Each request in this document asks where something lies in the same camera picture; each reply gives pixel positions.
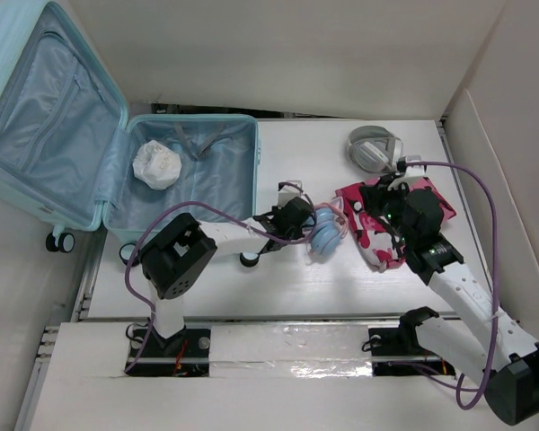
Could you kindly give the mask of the pink camouflage garment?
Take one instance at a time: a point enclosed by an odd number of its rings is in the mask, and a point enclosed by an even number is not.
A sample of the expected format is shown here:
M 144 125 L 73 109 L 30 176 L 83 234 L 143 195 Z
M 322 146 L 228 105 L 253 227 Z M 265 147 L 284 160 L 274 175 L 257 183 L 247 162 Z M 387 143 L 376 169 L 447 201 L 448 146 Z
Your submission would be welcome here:
M 424 283 L 428 283 L 432 275 L 441 273 L 445 267 L 453 263 L 462 263 L 464 257 L 453 244 L 441 233 L 436 240 L 427 245 L 417 247 L 406 246 L 402 237 L 393 229 L 393 221 L 383 216 L 372 217 L 363 207 L 363 200 L 358 188 L 363 183 L 374 184 L 378 179 L 392 180 L 394 175 L 385 175 L 376 179 L 362 181 L 336 190 L 336 197 L 343 201 L 343 212 L 349 220 L 349 229 L 358 247 L 364 252 L 366 261 L 376 269 L 398 268 L 406 264 Z M 440 200 L 445 221 L 456 216 L 456 211 L 437 191 L 427 177 L 417 181 L 410 189 L 403 187 L 404 197 L 414 189 L 430 187 Z

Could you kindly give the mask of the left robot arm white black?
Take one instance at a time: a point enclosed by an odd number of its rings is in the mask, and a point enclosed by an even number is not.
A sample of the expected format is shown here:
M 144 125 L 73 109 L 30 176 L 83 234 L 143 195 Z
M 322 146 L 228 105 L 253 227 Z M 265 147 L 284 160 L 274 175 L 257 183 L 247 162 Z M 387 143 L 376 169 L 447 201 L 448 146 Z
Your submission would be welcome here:
M 144 233 L 134 246 L 127 271 L 140 265 L 153 294 L 138 356 L 173 357 L 187 347 L 181 299 L 214 257 L 237 255 L 244 266 L 254 266 L 264 254 L 307 241 L 316 221 L 312 203 L 300 197 L 243 221 L 222 217 L 223 223 L 210 223 L 180 213 L 154 237 Z

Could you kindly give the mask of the pink blue cat-ear headphones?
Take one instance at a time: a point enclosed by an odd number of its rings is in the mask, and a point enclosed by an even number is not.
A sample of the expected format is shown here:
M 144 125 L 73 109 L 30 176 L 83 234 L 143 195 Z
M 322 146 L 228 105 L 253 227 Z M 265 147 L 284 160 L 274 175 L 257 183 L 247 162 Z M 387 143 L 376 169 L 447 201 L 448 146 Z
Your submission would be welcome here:
M 309 255 L 315 261 L 326 260 L 349 232 L 349 220 L 343 212 L 341 197 L 317 206 L 312 228 L 314 233 L 309 243 Z

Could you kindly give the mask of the white grey headphones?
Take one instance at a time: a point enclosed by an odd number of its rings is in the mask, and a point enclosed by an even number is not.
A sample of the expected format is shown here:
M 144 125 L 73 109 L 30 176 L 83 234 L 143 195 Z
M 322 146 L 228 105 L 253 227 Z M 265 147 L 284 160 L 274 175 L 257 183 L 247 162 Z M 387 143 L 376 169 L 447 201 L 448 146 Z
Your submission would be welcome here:
M 347 143 L 349 160 L 370 173 L 395 172 L 403 154 L 402 140 L 379 126 L 362 126 L 352 130 Z

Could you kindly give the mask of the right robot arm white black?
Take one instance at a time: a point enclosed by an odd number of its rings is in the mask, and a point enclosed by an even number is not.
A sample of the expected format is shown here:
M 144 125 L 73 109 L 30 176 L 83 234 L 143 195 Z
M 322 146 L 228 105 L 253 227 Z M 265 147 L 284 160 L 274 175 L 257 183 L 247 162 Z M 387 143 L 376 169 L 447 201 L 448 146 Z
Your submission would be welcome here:
M 466 338 L 437 312 L 421 307 L 402 315 L 398 328 L 380 342 L 408 354 L 426 350 L 443 357 L 479 384 L 490 409 L 510 426 L 539 413 L 539 341 L 503 312 L 442 235 L 444 210 L 432 189 L 389 184 L 382 178 L 360 186 L 365 211 L 397 235 L 410 270 L 450 305 L 473 336 Z

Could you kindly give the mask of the light blue hard-shell suitcase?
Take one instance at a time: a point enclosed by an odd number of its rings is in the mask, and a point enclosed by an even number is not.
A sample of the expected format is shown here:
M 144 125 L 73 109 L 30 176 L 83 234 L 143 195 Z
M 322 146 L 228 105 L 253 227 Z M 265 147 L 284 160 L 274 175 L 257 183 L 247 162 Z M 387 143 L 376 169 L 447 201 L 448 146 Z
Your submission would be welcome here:
M 165 190 L 134 176 L 133 159 L 151 140 L 181 158 Z M 59 3 L 0 3 L 0 199 L 51 225 L 50 250 L 69 230 L 100 227 L 135 242 L 176 204 L 203 222 L 249 218 L 260 158 L 254 118 L 131 116 Z

